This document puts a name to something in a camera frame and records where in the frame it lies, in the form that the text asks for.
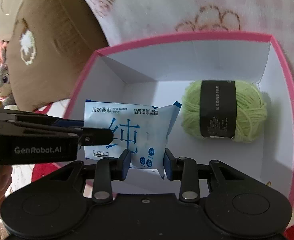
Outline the blue wet wipes pack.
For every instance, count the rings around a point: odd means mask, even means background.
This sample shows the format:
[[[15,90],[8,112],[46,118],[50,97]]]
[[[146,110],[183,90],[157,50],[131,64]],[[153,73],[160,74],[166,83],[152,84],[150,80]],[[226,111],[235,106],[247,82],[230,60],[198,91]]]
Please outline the blue wet wipes pack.
[[[113,140],[106,145],[85,146],[85,158],[118,158],[128,149],[132,168],[157,170],[163,177],[164,152],[180,108],[179,102],[158,108],[87,100],[84,126],[108,128],[113,133]]]

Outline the green yarn ball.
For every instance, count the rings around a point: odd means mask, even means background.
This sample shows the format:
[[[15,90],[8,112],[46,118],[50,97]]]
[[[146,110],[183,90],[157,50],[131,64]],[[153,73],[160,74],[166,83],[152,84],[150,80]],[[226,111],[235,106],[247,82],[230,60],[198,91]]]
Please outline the green yarn ball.
[[[195,138],[253,142],[263,130],[267,104],[256,85],[241,80],[198,80],[185,90],[182,127]]]

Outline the grey bunny plush toy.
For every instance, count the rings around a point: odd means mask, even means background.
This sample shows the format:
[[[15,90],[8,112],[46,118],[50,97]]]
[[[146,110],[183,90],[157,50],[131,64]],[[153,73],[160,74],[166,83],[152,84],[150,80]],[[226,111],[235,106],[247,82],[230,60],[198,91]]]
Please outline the grey bunny plush toy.
[[[9,67],[7,65],[8,41],[0,40],[0,108],[18,111],[10,84]]]

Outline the bear pattern bed blanket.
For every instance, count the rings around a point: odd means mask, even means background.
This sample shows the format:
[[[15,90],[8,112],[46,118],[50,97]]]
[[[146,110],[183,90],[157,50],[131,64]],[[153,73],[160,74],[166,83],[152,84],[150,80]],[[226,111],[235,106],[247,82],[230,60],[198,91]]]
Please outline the bear pattern bed blanket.
[[[242,171],[248,175],[254,175],[258,178],[257,163],[262,160],[262,151],[257,148],[258,141],[250,144],[229,142],[228,146],[218,146],[217,150],[228,150],[227,153],[215,152],[214,154],[205,154],[203,163],[207,164],[211,159],[217,159]],[[5,195],[17,191],[18,189],[30,184],[32,181],[48,175],[49,172],[59,168],[58,164],[31,164],[16,165],[12,168],[12,183],[7,189]],[[115,192],[134,192],[134,193],[176,193],[180,187],[179,181],[170,182],[167,179],[160,178],[157,171],[134,169],[129,172],[124,182],[114,182],[113,190]],[[286,230],[289,239],[294,239],[294,208],[291,221]]]

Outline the pink cardboard box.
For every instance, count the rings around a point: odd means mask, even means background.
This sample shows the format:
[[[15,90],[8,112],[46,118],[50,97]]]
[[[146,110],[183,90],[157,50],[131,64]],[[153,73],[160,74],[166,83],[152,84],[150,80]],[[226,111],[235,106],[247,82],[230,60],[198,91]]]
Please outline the pink cardboard box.
[[[85,101],[163,107],[182,101],[197,80],[255,84],[267,104],[263,133],[252,143],[196,139],[177,118],[168,140],[176,156],[218,159],[270,185],[294,203],[294,81],[277,40],[248,32],[176,33],[127,42],[93,53],[70,100],[42,114],[83,119]]]

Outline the brown pillow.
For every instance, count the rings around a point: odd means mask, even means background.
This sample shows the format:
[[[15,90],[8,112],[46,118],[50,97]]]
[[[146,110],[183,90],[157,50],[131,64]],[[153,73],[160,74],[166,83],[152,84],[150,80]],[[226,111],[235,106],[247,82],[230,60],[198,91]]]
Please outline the brown pillow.
[[[107,46],[85,0],[0,0],[0,40],[23,111],[69,98],[91,54]]]

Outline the pink checkered pillow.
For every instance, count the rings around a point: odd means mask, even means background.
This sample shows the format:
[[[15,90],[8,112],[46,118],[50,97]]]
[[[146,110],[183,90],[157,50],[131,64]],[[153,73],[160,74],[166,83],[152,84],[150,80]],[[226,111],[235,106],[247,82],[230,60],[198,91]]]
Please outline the pink checkered pillow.
[[[182,31],[274,35],[294,75],[294,0],[85,0],[109,45]]]

